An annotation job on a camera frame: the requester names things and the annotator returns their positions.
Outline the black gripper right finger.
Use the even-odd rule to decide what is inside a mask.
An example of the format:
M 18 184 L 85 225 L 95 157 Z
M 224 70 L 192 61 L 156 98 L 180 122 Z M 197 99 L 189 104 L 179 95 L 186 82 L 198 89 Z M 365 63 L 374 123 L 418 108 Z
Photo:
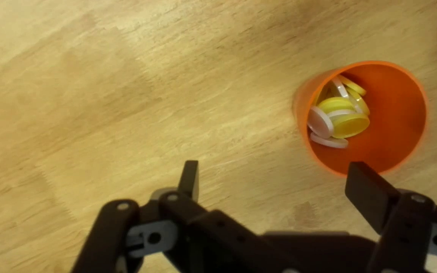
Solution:
M 344 195 L 376 234 L 385 228 L 400 193 L 364 163 L 352 163 Z

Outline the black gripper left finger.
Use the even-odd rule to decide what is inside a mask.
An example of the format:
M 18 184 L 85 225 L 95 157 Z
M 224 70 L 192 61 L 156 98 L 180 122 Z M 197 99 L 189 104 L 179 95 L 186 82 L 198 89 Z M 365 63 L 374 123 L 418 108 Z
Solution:
M 186 161 L 182 169 L 177 192 L 192 201 L 198 195 L 198 163 Z

